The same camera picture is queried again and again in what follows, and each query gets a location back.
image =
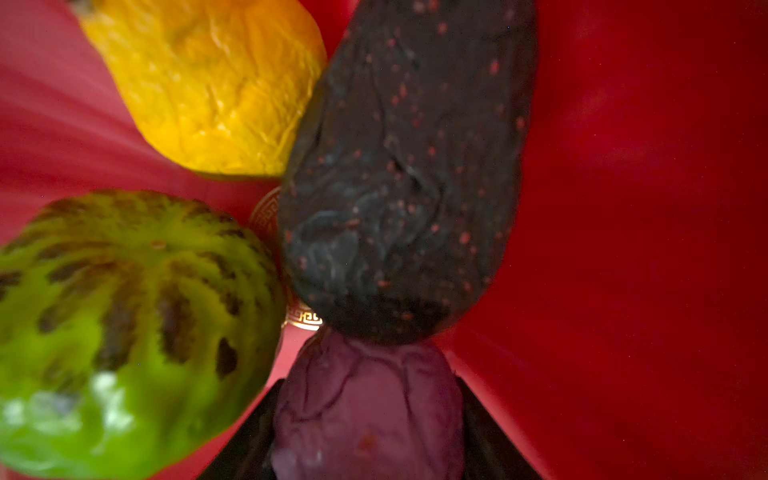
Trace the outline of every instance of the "dark brown stripe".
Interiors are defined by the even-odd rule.
[[[167,195],[143,190],[136,193],[136,198],[146,207],[146,214],[153,218],[159,219],[168,211],[169,205],[167,200],[169,200],[170,197]]]
[[[194,347],[194,314],[190,301],[177,283],[169,283],[160,291],[157,311],[162,319],[161,348],[172,362],[185,363]]]
[[[77,215],[87,213],[91,208],[80,200],[74,198],[64,198],[49,204],[43,211],[34,218],[32,223],[50,220],[59,217],[76,217]]]
[[[262,242],[260,242],[258,239],[256,239],[253,242],[250,242],[248,246],[250,247],[251,250],[253,250],[257,254],[262,254],[262,255],[266,254],[266,246]]]
[[[275,268],[274,263],[264,263],[264,262],[260,261],[259,262],[259,266],[261,268],[263,268],[265,272],[271,272],[271,273],[275,273],[276,272],[276,268]]]
[[[22,282],[23,273],[20,270],[0,272],[0,288],[4,286],[18,286]]]
[[[216,213],[216,218],[221,223],[235,223],[235,219],[229,214]]]
[[[129,276],[112,296],[101,317],[101,346],[93,359],[98,371],[117,372],[128,361],[136,342],[136,322],[141,305],[138,276]]]
[[[11,243],[7,244],[3,249],[3,253],[8,255],[13,251],[18,250],[19,248],[29,247],[34,242],[42,238],[46,238],[47,236],[48,236],[47,233],[41,232],[41,231],[23,233],[21,236],[16,237],[14,240],[12,240]]]
[[[54,260],[68,253],[77,252],[79,250],[86,250],[91,248],[107,248],[111,247],[112,243],[104,241],[71,241],[54,243],[43,250],[38,252],[35,257],[35,261],[42,262],[46,260]]]
[[[216,374],[219,380],[234,372],[237,368],[237,351],[230,346],[227,339],[219,341],[219,350],[216,354]]]
[[[197,256],[214,262],[216,266],[219,268],[219,273],[223,278],[233,279],[237,276],[234,270],[232,270],[232,267],[230,266],[229,262],[227,262],[227,259],[224,258],[223,255],[220,255],[216,252],[203,252],[203,253],[198,253]]]
[[[264,256],[264,250],[261,249],[258,245],[254,245],[253,243],[248,244],[248,248],[251,249],[252,252],[256,254],[257,257],[261,258]]]
[[[72,278],[72,276],[74,276],[77,272],[93,264],[94,264],[94,261],[88,258],[84,258],[83,260],[78,260],[72,263],[67,263],[65,265],[60,266],[56,270],[51,271],[46,277],[46,279],[48,280],[49,283],[66,282],[67,280]]]
[[[77,311],[79,303],[102,285],[106,276],[116,273],[117,270],[117,262],[99,263],[83,270],[80,276],[61,291],[55,303],[38,317],[40,333],[51,333],[69,320]]]
[[[54,395],[48,397],[50,406],[61,417],[69,415],[80,401],[80,391],[86,383],[85,375],[64,371],[59,359],[54,360],[43,372],[42,385]]]
[[[124,219],[138,220],[141,216],[139,213],[139,205],[133,198],[127,196],[114,197],[112,199],[112,204]]]
[[[219,294],[219,300],[224,304],[224,308],[227,309],[227,313],[231,316],[240,315],[240,308],[243,305],[243,301],[237,298],[237,295],[231,292],[222,292]]]
[[[203,202],[199,200],[194,200],[194,207],[192,207],[191,210],[187,212],[186,215],[184,215],[184,218],[182,218],[182,221],[187,221],[195,217],[199,217],[200,215],[208,215],[211,213],[210,208],[204,204]]]
[[[245,233],[240,229],[224,230],[219,232],[219,235],[222,237],[237,237],[245,240]]]
[[[165,204],[170,205],[176,205],[176,204],[183,204],[189,202],[189,200],[185,200],[180,197],[175,197],[174,195],[169,194],[163,194],[161,192],[156,192],[154,190],[141,190],[136,193],[136,197],[138,197],[140,200],[147,202],[148,204],[155,204],[158,201]]]
[[[201,282],[219,296],[219,301],[224,305],[224,308],[231,316],[238,316],[240,314],[240,308],[243,305],[243,301],[240,300],[237,294],[218,287],[212,281],[196,272],[191,265],[182,262],[173,262],[170,265],[170,271],[174,275]]]
[[[0,302],[3,301],[12,286],[22,282],[23,273],[20,270],[0,272]]]

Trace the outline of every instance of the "red bowl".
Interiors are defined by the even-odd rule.
[[[305,3],[332,51],[355,2]],[[439,344],[545,478],[768,478],[768,8],[538,10],[508,255]],[[0,243],[96,187],[242,222],[273,187],[204,180],[148,147],[56,0],[0,1],[0,124]],[[273,378],[305,335],[290,330]],[[156,479],[194,478],[231,432]]]

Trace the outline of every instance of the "green striped fruit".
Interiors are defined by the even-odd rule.
[[[237,420],[286,301],[266,247],[201,202],[94,192],[0,251],[0,462],[140,480]]]

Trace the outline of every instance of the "dried date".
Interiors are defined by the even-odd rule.
[[[302,119],[280,198],[296,292],[376,343],[453,324],[518,206],[533,0],[362,0]]]

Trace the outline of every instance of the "black surface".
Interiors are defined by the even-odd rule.
[[[197,480],[276,480],[270,464],[275,439],[272,419],[277,394],[284,381],[280,379],[275,382]]]
[[[464,396],[462,480],[541,480],[466,383],[456,379]],[[272,387],[197,480],[276,480],[270,464],[274,448],[272,420],[282,384],[280,380]]]
[[[534,0],[362,0],[300,125],[285,265],[323,321],[412,343],[505,253],[537,63]]]
[[[463,480],[541,480],[464,380],[456,379],[464,396]]]

